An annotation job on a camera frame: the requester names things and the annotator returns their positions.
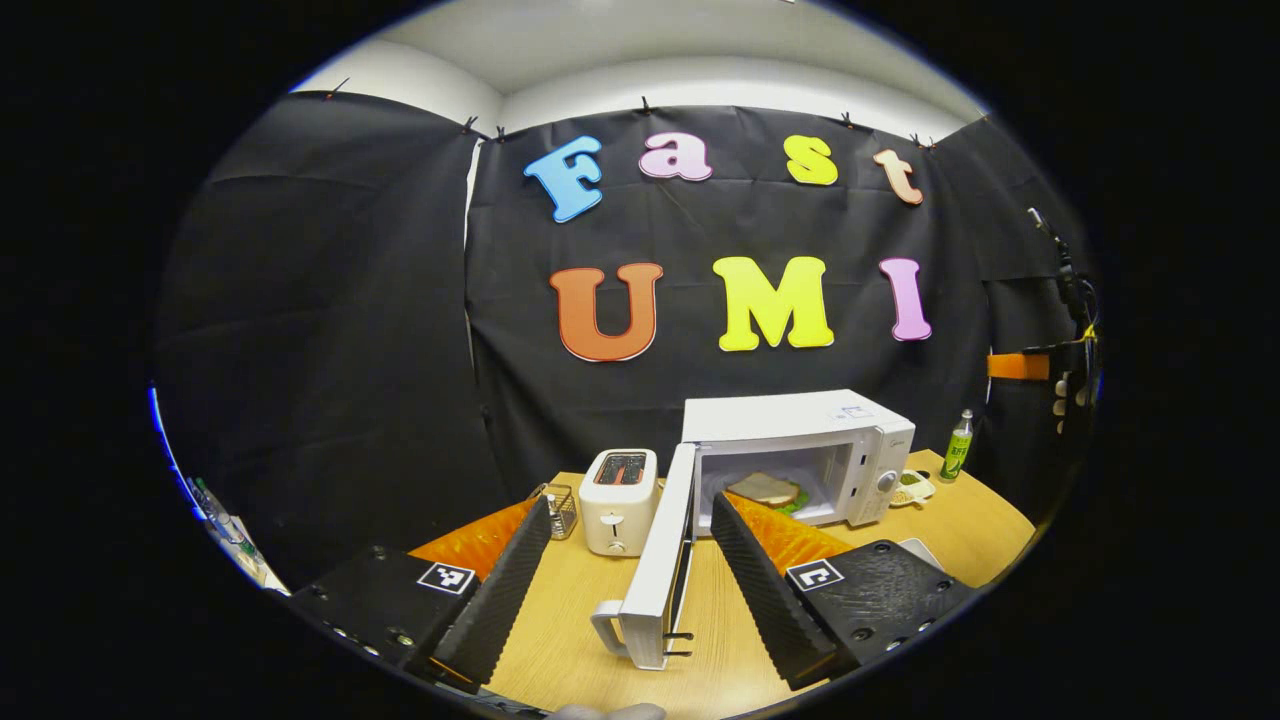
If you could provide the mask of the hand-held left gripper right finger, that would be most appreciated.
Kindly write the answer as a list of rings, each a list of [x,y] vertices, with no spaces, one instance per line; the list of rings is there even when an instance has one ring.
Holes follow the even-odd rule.
[[[794,691],[900,653],[977,594],[905,546],[858,547],[728,492],[710,530]]]

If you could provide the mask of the white microwave oven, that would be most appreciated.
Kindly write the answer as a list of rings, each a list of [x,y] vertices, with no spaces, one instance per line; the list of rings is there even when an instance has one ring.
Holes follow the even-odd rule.
[[[643,670],[666,667],[692,543],[710,533],[713,500],[728,484],[755,471],[791,480],[810,497],[799,521],[863,527],[890,509],[914,433],[913,421],[850,389],[687,400],[632,582],[591,615],[600,642]]]

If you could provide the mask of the black backdrop cloth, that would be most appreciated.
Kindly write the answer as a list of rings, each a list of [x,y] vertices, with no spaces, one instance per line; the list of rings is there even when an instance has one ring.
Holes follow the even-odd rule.
[[[689,398],[851,389],[1032,523],[1084,462],[1048,382],[987,359],[1076,338],[1039,210],[982,119],[924,149],[763,108],[623,110],[479,142],[380,97],[292,94],[215,165],[160,284],[155,364],[187,475],[283,584],[408,551],[603,450],[680,441]]]

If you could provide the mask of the sandwich with lettuce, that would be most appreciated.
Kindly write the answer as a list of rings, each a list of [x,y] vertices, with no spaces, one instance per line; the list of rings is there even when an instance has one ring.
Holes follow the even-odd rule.
[[[808,506],[810,500],[800,484],[762,471],[728,484],[724,492],[788,515]]]

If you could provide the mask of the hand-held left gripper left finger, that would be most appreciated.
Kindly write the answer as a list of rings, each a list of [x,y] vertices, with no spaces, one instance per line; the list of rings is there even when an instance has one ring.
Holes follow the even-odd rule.
[[[371,546],[291,593],[291,610],[378,662],[475,694],[492,680],[550,542],[547,497],[413,552]]]

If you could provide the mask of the green drink bottle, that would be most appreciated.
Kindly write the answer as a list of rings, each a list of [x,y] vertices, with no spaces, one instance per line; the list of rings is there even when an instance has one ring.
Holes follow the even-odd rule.
[[[968,459],[974,437],[974,413],[970,409],[965,409],[963,410],[957,424],[952,428],[947,447],[942,455],[943,461],[940,469],[941,480],[952,482],[959,478]]]

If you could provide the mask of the white toaster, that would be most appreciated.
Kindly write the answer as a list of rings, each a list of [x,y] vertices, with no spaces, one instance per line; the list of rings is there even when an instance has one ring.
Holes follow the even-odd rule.
[[[579,487],[588,550],[600,556],[641,555],[657,501],[654,451],[611,448],[598,454]]]

